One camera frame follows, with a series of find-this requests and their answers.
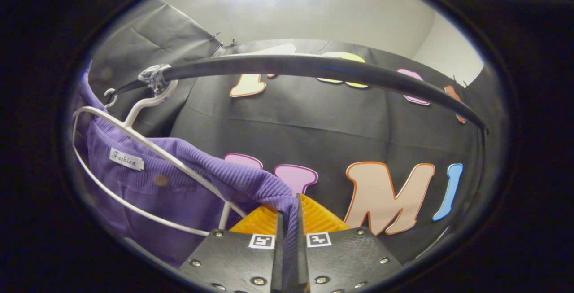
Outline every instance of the wire hanger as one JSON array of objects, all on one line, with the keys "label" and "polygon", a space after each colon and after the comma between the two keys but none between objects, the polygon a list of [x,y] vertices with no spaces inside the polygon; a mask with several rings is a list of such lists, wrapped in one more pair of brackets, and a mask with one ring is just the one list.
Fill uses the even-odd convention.
[{"label": "wire hanger", "polygon": [[[143,109],[145,107],[152,107],[154,105],[159,105],[160,103],[164,102],[168,97],[170,97],[172,94],[174,94],[174,92],[178,86],[178,80],[174,80],[174,81],[169,82],[169,84],[166,84],[166,82],[162,76],[163,70],[165,70],[166,68],[169,68],[169,67],[170,66],[168,64],[151,66],[147,70],[144,70],[138,76],[138,80],[140,80],[144,83],[147,83],[148,86],[153,89],[154,97],[142,99],[142,100],[138,101],[132,107],[132,109],[129,112],[129,114],[127,115],[125,121],[121,122],[121,121],[117,120],[116,118],[112,117],[111,115],[109,115],[108,113],[105,113],[104,111],[102,111],[100,109],[96,109],[95,107],[91,107],[89,105],[86,105],[84,107],[77,109],[74,112],[74,114],[72,115],[72,119],[74,119],[74,131],[73,131],[72,135],[75,136],[75,134],[76,134],[76,126],[78,125],[78,118],[79,118],[81,113],[91,113],[91,114],[96,115],[99,118],[104,119],[105,121],[111,123],[116,128],[120,129],[121,131],[123,131],[124,133],[126,133],[128,136],[130,136],[134,140],[138,141],[139,143],[143,144],[143,146],[146,146],[146,148],[149,148],[152,152],[154,152],[158,156],[162,157],[164,160],[173,164],[179,170],[181,170],[182,172],[187,174],[189,177],[191,177],[195,181],[198,181],[201,185],[205,186],[205,188],[207,188],[209,191],[213,192],[213,194],[217,195],[217,197],[222,199],[224,201],[224,205],[223,205],[223,212],[222,212],[221,218],[219,219],[219,229],[225,229],[225,225],[227,223],[227,218],[229,216],[229,212],[231,209],[233,209],[235,212],[237,212],[242,218],[246,217],[247,214],[244,211],[242,211],[242,209],[240,209],[235,203],[227,201],[223,197],[221,192],[219,192],[219,189],[217,189],[215,187],[215,185],[210,183],[203,176],[199,175],[197,172],[195,172],[194,170],[192,170],[191,168],[186,166],[178,158],[171,155],[169,152],[166,152],[163,148],[154,144],[153,142],[148,140],[145,136],[138,133],[137,131],[135,131],[132,128],[132,125],[133,125],[137,115],[141,111],[141,109]],[[108,89],[104,95],[107,95],[113,91],[114,91],[113,89]],[[117,99],[117,95],[113,95],[113,101],[110,104],[106,105],[105,107],[106,108],[111,107],[115,103],[116,99]],[[142,215],[142,216],[149,218],[153,221],[161,223],[162,225],[166,225],[166,226],[171,227],[171,228],[179,229],[179,230],[182,230],[184,232],[189,232],[189,233],[197,234],[197,235],[201,235],[201,236],[209,235],[209,232],[206,232],[203,230],[198,230],[198,229],[193,229],[190,227],[186,227],[186,226],[180,225],[178,223],[174,223],[174,222],[168,221],[166,219],[160,218],[156,215],[152,215],[151,213],[148,213],[147,211],[144,211],[144,210],[132,205],[131,203],[129,203],[129,202],[125,201],[124,199],[122,199],[121,197],[119,197],[117,194],[113,193],[110,189],[108,189],[106,187],[106,185],[104,185],[100,180],[98,180],[98,178],[92,173],[92,171],[90,171],[90,168],[88,168],[88,166],[86,166],[86,163],[84,162],[84,160],[82,160],[82,157],[80,156],[80,153],[78,152],[78,150],[76,148],[75,140],[76,140],[76,137],[72,137],[72,147],[74,148],[74,152],[76,153],[76,156],[77,156],[78,160],[80,161],[80,164],[82,165],[84,170],[86,170],[86,173],[88,173],[90,178],[92,178],[92,180],[105,193],[107,193],[110,197],[115,199],[117,202],[121,203],[121,205],[124,205],[125,207],[127,207],[131,211],[134,211],[135,213],[138,213],[139,215]]]}]

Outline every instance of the white hanger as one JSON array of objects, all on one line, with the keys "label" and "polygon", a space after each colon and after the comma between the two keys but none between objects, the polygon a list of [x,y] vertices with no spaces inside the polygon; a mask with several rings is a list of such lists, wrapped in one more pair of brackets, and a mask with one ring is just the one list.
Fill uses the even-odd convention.
[{"label": "white hanger", "polygon": [[[140,76],[138,76],[138,78],[143,81],[144,78],[142,78],[142,75],[145,72],[149,72],[150,70],[153,72],[153,74],[155,74],[155,75],[159,74],[161,76],[161,72],[167,67],[169,67],[169,66],[152,66],[151,68],[143,71],[142,74],[140,74]],[[155,81],[152,80],[152,82],[150,82],[150,86],[152,86],[153,83],[155,83]],[[242,218],[244,218],[247,214],[244,211],[242,211],[235,203],[227,201],[223,197],[221,192],[219,192],[219,189],[217,189],[213,184],[211,184],[203,176],[199,175],[197,172],[195,172],[194,170],[192,170],[191,168],[189,168],[188,166],[183,164],[183,162],[181,162],[175,156],[166,152],[163,148],[160,148],[159,146],[157,146],[156,144],[154,144],[150,140],[148,140],[146,137],[144,137],[142,134],[140,134],[137,131],[132,129],[131,126],[133,125],[135,118],[137,117],[137,115],[139,114],[141,109],[143,109],[144,107],[152,107],[154,105],[158,105],[158,104],[164,102],[168,97],[170,97],[170,95],[172,95],[174,93],[177,86],[178,86],[178,80],[174,80],[174,81],[171,81],[168,84],[168,86],[165,88],[165,90],[163,90],[160,94],[157,94],[156,90],[154,89],[154,93],[156,94],[155,97],[148,98],[148,99],[142,99],[142,100],[138,101],[133,106],[133,108],[131,109],[130,113],[127,115],[127,118],[124,122],[121,122],[121,121],[115,119],[114,117],[112,117],[111,115],[109,115],[108,113],[105,113],[104,111],[102,111],[100,109],[96,109],[96,108],[88,106],[88,105],[79,108],[72,115],[72,119],[74,119],[74,131],[72,134],[73,135],[72,136],[72,147],[74,148],[74,152],[76,153],[76,156],[77,156],[78,160],[80,161],[80,164],[82,165],[84,170],[86,170],[86,173],[88,173],[90,178],[92,178],[92,180],[105,193],[107,193],[110,197],[112,197],[113,199],[115,199],[116,201],[118,201],[119,203],[121,203],[122,205],[124,205],[125,207],[130,209],[131,211],[134,211],[134,212],[136,212],[136,213],[138,213],[138,214],[140,214],[146,218],[149,218],[153,221],[156,221],[156,222],[161,223],[162,225],[166,225],[168,227],[179,229],[179,230],[182,230],[184,232],[190,232],[192,234],[207,236],[207,235],[209,235],[209,232],[206,232],[203,230],[193,229],[190,227],[179,225],[178,223],[168,221],[166,219],[160,218],[156,215],[152,215],[151,213],[143,211],[142,209],[132,205],[131,203],[125,201],[124,199],[121,199],[121,197],[119,197],[118,195],[113,193],[111,190],[109,190],[106,187],[106,185],[104,185],[100,180],[98,180],[98,178],[90,171],[90,168],[88,168],[88,166],[86,166],[86,163],[84,162],[84,160],[82,160],[80,153],[78,153],[78,150],[76,148],[76,143],[75,143],[76,137],[75,137],[75,135],[76,135],[76,126],[78,125],[78,117],[80,116],[80,113],[92,113],[93,115],[96,115],[96,116],[100,117],[101,119],[104,119],[105,121],[111,123],[115,127],[121,129],[121,131],[126,133],[128,136],[130,136],[131,138],[140,142],[141,144],[143,144],[144,146],[149,148],[152,152],[161,156],[164,160],[173,164],[179,170],[181,170],[185,174],[189,175],[189,177],[191,177],[192,179],[198,181],[201,185],[205,186],[205,188],[207,188],[209,191],[213,192],[220,199],[222,199],[225,203],[223,205],[223,212],[221,215],[221,219],[219,219],[219,229],[225,229],[225,225],[227,223],[227,218],[229,216],[230,209],[233,209]],[[106,108],[111,107],[115,103],[115,101],[116,101],[115,97],[117,97],[117,95],[114,96],[112,103],[110,103],[109,105],[106,105]]]}]

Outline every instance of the black rod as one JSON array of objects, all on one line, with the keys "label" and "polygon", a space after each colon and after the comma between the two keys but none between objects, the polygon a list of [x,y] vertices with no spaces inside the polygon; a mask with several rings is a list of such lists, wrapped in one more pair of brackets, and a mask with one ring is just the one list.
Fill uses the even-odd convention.
[{"label": "black rod", "polygon": [[[230,74],[281,74],[367,84],[424,99],[451,109],[488,134],[486,124],[470,107],[451,97],[442,89],[393,70],[344,58],[314,54],[235,54],[204,58],[180,66],[172,66],[163,72],[167,82]],[[141,86],[141,83],[133,83],[130,87],[123,86],[121,89],[125,92]]]}]

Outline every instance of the orange letter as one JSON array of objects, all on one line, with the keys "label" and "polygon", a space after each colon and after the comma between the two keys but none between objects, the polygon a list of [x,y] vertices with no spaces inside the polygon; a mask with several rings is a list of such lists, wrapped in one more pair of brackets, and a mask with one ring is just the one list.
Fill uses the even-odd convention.
[{"label": "orange letter", "polygon": [[[451,97],[455,98],[458,101],[461,101],[461,97],[459,97],[459,95],[455,92],[455,89],[452,86],[446,86],[444,87],[444,90],[447,91],[447,93],[451,95]],[[461,123],[466,123],[466,119],[462,118],[459,115],[457,115],[457,119]]]},{"label": "orange letter", "polygon": [[[347,177],[353,181],[355,191],[345,218],[346,224],[352,228],[360,227],[368,216],[369,228],[377,235],[385,228],[386,234],[410,229],[417,222],[418,211],[434,174],[435,166],[432,164],[418,164],[410,172],[400,192],[395,195],[386,164],[351,164],[347,168]],[[395,222],[389,226],[394,217]]]}]

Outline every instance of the purple sweater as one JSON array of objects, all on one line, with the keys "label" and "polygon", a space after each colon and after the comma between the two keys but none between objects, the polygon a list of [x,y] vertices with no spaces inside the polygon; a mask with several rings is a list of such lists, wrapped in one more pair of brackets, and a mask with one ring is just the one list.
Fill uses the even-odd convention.
[{"label": "purple sweater", "polygon": [[[80,101],[106,111],[87,83],[87,72],[80,83]],[[92,173],[111,191],[169,221],[208,232],[218,227],[223,201],[215,194],[111,123],[95,116],[89,121],[81,118],[84,123],[78,122],[77,130],[82,135],[76,138],[78,151]],[[213,183],[227,200],[246,213],[262,203],[282,211],[288,223],[284,256],[289,259],[296,245],[297,200],[281,179],[263,170],[209,156],[179,138],[149,139]],[[109,158],[112,147],[142,158],[145,169],[137,171],[113,162]],[[87,183],[87,193],[97,213],[117,235],[132,238],[171,266],[178,268],[203,240],[203,236],[142,217],[109,197],[93,182]],[[239,220],[240,216],[230,211],[227,229]]]}]

